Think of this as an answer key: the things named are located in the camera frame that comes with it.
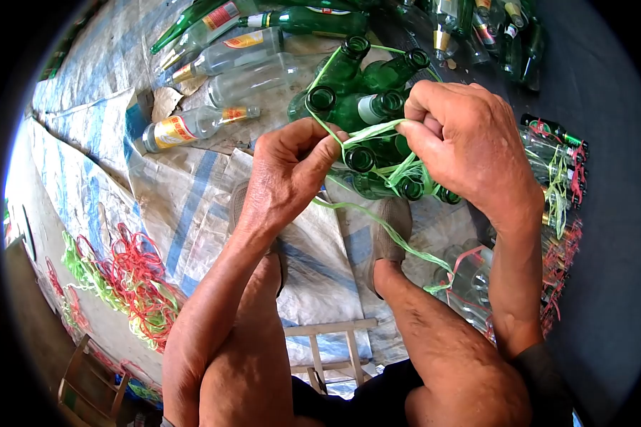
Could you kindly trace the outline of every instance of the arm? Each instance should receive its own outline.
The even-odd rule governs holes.
[[[199,423],[202,378],[233,326],[249,277],[275,237],[316,195],[339,152],[312,119],[259,138],[238,225],[169,334],[162,368],[164,415],[176,427]]]
[[[541,342],[543,194],[511,107],[481,86],[419,81],[397,129],[432,178],[481,210],[496,228],[489,301],[500,354],[510,361]]]

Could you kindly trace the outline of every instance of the hand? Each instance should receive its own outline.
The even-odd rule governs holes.
[[[349,138],[337,126],[328,126],[341,141]],[[237,228],[278,235],[318,194],[341,151],[311,117],[259,137]]]
[[[467,199],[501,233],[537,227],[543,193],[517,132],[511,106],[472,83],[419,81],[396,128],[432,179]]]

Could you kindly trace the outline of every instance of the concrete floor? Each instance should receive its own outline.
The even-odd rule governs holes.
[[[21,206],[25,207],[35,247],[36,259],[32,264],[36,275],[47,278],[47,257],[50,258],[54,265],[62,287],[74,282],[71,273],[60,262],[65,250],[62,240],[64,225],[54,209],[33,163],[31,142],[28,140],[27,133],[21,130],[17,134],[5,195],[9,199],[11,216],[16,219],[16,221],[13,220],[13,226],[17,226],[21,230],[25,228]],[[47,286],[43,290],[43,294],[51,302],[52,306],[56,299],[51,286]],[[150,350],[138,337],[130,332],[126,315],[112,311],[91,292],[77,290],[77,295],[80,299],[81,311],[92,329],[90,335],[104,349],[107,356],[115,363],[119,363],[122,359],[128,359],[136,363],[147,374],[145,376],[143,373],[133,371],[133,368],[131,368],[130,370],[137,379],[161,384],[162,355]],[[25,333],[28,335],[31,326],[28,325],[28,322],[23,325]]]

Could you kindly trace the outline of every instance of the wooden chair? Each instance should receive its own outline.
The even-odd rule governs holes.
[[[130,376],[124,373],[121,384],[114,385],[114,372],[86,354],[89,341],[86,334],[71,357],[59,384],[58,406],[75,426],[115,426]]]
[[[351,320],[349,322],[326,323],[324,325],[309,325],[284,328],[285,337],[308,336],[311,343],[311,355],[313,356],[313,366],[291,366],[293,374],[306,373],[309,376],[309,382],[320,394],[327,394],[325,386],[324,370],[338,370],[343,374],[356,380],[356,386],[360,386],[371,378],[361,365],[366,365],[368,360],[359,358],[359,350],[356,345],[355,329],[367,329],[377,326],[377,319]],[[316,336],[319,333],[344,332],[346,336],[346,345],[349,347],[349,358],[346,362],[321,363],[321,353],[318,351],[318,340]]]

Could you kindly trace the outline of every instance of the foot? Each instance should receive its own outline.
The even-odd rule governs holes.
[[[408,242],[411,238],[413,219],[408,200],[391,197],[380,201],[377,216],[392,226],[404,241]],[[390,264],[401,265],[401,262],[406,259],[406,251],[392,240],[383,226],[376,222],[370,225],[370,237],[372,238],[373,273],[367,286],[378,298],[382,299],[382,296],[375,292],[375,263],[379,260],[386,260]]]
[[[245,205],[245,197],[247,196],[247,186],[249,181],[240,183],[235,186],[235,189],[230,193],[230,211],[228,213],[228,233],[233,234],[235,226],[237,226],[238,221],[240,220],[240,214],[242,214],[242,208]],[[280,289],[278,289],[277,295],[280,296],[282,292],[282,287],[285,285],[285,280],[287,279],[287,262],[283,253],[281,253],[278,240],[275,239],[269,250],[264,253],[264,256],[276,253],[278,259],[280,260]]]

